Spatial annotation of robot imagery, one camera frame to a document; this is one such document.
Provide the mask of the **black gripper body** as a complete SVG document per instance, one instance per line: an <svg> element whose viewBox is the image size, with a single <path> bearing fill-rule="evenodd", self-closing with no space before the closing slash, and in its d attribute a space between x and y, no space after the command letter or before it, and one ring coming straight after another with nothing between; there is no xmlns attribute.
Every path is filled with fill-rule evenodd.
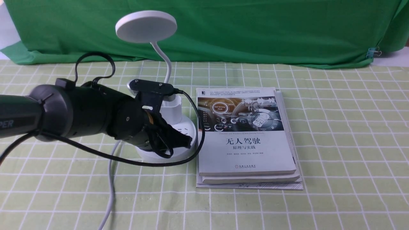
<svg viewBox="0 0 409 230"><path fill-rule="evenodd" d="M159 126L159 113L143 109L140 102L130 96L109 96L109 109L110 137L152 151L148 126Z"/></svg>

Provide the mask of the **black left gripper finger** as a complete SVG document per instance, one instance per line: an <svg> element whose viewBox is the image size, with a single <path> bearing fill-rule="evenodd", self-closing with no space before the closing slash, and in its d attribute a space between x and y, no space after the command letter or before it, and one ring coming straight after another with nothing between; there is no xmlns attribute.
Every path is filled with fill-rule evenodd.
<svg viewBox="0 0 409 230"><path fill-rule="evenodd" d="M190 148L192 138L180 133L165 120L160 120L160 139L169 150L175 148Z"/></svg>

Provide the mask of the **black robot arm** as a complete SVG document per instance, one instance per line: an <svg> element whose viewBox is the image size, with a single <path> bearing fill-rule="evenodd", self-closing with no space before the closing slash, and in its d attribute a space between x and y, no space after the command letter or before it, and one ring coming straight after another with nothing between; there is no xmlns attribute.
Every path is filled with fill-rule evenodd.
<svg viewBox="0 0 409 230"><path fill-rule="evenodd" d="M132 80L128 87L135 97L100 84L76 86L59 78L55 85L36 86L28 96L1 95L0 135L39 131L39 139L49 142L46 132L69 139L106 134L159 156L191 146L192 138L160 113L165 96L175 93L171 84Z"/></svg>

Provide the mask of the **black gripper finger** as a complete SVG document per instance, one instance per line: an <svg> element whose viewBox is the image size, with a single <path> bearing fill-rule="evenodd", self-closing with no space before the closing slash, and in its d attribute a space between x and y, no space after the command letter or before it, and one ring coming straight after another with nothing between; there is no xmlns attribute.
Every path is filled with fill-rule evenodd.
<svg viewBox="0 0 409 230"><path fill-rule="evenodd" d="M162 140L162 134L160 128L156 126L148 126L148 139L151 146L151 150L156 154L166 154L168 147Z"/></svg>

